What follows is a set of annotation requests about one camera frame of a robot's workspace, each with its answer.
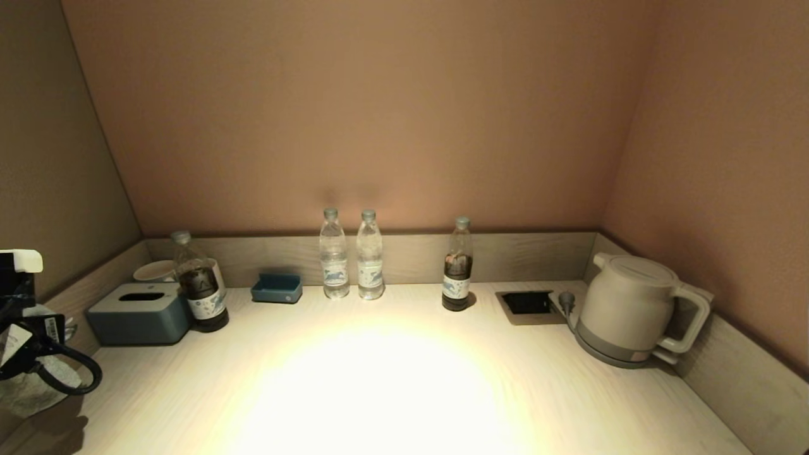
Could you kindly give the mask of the white electric kettle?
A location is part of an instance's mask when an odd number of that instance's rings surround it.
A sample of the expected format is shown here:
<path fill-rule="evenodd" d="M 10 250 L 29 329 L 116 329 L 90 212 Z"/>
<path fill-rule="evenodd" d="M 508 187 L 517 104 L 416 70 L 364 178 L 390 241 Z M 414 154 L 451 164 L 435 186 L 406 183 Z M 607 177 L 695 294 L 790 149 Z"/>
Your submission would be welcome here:
<path fill-rule="evenodd" d="M 632 255 L 595 254 L 598 273 L 589 285 L 575 327 L 584 325 L 593 334 L 628 349 L 662 348 L 684 354 L 712 311 L 714 295 L 693 287 L 658 262 Z M 679 339 L 667 336 L 676 300 L 696 306 L 696 314 Z"/>

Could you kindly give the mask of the white ceramic cup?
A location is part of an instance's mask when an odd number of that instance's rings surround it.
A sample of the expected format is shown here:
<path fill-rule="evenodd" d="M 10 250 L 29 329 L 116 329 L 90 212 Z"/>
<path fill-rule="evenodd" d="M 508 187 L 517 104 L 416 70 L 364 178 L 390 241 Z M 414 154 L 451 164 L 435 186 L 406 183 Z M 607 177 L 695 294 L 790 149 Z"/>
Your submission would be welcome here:
<path fill-rule="evenodd" d="M 219 262 L 217 262 L 217 260 L 214 259 L 214 257 L 208 257 L 207 262 L 214 272 L 217 287 L 219 287 L 219 296 L 225 298 L 228 289 L 226 289 L 226 285 L 219 267 Z"/>
<path fill-rule="evenodd" d="M 171 260 L 147 263 L 133 272 L 136 282 L 176 282 L 174 262 Z"/>

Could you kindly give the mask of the dark tea plastic bottle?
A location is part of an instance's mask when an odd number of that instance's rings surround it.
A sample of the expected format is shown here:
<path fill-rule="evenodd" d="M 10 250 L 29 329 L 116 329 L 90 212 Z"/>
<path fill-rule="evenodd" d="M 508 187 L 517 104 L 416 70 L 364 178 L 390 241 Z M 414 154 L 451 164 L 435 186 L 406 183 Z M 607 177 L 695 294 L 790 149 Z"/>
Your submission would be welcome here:
<path fill-rule="evenodd" d="M 443 262 L 442 305 L 460 312 L 468 308 L 469 286 L 473 271 L 473 237 L 469 230 L 471 220 L 461 216 L 454 222 L 449 251 Z"/>
<path fill-rule="evenodd" d="M 213 333 L 230 322 L 224 302 L 226 290 L 215 262 L 193 242 L 189 231 L 171 233 L 174 276 L 179 282 L 197 331 Z"/>

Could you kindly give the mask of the blue-grey tissue box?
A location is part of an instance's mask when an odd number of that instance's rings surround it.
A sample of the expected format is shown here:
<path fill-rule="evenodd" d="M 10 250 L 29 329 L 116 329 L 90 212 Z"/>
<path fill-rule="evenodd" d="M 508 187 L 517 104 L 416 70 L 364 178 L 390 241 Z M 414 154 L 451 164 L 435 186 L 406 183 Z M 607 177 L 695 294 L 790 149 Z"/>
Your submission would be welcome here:
<path fill-rule="evenodd" d="M 193 318 L 176 282 L 119 285 L 85 317 L 102 346 L 167 346 L 182 340 Z"/>

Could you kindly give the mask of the small blue tray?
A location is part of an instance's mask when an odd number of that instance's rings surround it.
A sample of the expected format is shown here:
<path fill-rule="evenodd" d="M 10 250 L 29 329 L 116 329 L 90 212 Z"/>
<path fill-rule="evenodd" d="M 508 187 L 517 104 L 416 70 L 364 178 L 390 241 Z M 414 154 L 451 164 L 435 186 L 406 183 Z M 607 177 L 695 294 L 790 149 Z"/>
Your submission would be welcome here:
<path fill-rule="evenodd" d="M 298 274 L 262 273 L 250 293 L 255 302 L 297 303 L 303 294 L 303 286 Z"/>

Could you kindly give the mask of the black recessed power socket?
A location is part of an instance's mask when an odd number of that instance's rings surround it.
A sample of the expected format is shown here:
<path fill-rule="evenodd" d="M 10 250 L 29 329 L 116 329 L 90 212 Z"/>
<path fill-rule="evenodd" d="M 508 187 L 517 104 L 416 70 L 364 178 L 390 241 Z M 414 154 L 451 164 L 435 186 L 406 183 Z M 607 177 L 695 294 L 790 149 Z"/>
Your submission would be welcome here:
<path fill-rule="evenodd" d="M 513 326 L 566 324 L 566 317 L 552 299 L 553 291 L 497 292 L 495 296 Z"/>

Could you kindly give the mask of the clear water plastic bottle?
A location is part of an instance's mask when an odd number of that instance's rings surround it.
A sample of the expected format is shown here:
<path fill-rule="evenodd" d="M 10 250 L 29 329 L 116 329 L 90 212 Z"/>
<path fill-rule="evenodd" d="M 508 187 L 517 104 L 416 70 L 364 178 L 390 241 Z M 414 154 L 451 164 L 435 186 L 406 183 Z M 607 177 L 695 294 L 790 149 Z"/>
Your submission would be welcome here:
<path fill-rule="evenodd" d="M 382 234 L 376 212 L 362 211 L 362 222 L 356 234 L 356 266 L 358 266 L 358 293 L 364 300 L 376 300 L 384 294 L 382 275 Z"/>
<path fill-rule="evenodd" d="M 346 297 L 350 291 L 348 247 L 336 208 L 324 209 L 324 222 L 320 230 L 320 264 L 324 294 L 332 300 Z"/>

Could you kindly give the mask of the grey kettle base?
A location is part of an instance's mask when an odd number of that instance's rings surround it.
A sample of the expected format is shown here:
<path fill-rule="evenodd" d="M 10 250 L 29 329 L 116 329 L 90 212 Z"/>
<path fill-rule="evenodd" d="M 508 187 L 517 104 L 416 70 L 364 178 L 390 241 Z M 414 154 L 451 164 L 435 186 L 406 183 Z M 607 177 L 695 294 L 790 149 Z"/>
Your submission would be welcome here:
<path fill-rule="evenodd" d="M 579 346 L 595 359 L 616 368 L 637 369 L 643 368 L 652 359 L 664 361 L 668 365 L 677 365 L 677 354 L 662 348 L 655 349 L 628 349 L 609 343 L 595 335 L 584 325 L 578 324 L 574 328 L 575 339 Z"/>

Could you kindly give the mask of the white cleaning cloth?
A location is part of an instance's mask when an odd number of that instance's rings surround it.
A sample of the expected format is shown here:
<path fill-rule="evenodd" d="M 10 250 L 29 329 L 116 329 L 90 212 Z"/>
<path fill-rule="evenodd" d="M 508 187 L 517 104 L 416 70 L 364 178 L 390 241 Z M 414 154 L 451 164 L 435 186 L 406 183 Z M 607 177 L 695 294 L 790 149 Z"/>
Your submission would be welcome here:
<path fill-rule="evenodd" d="M 24 329 L 17 323 L 6 324 L 0 331 L 0 369 L 11 368 L 15 356 L 22 360 L 23 347 L 33 341 L 31 329 Z M 33 360 L 35 368 L 30 372 L 8 370 L 3 379 L 0 374 L 0 410 L 18 418 L 28 418 L 53 407 L 66 399 L 76 389 L 83 386 L 76 368 L 69 365 L 69 351 L 54 348 L 52 353 L 38 356 Z"/>

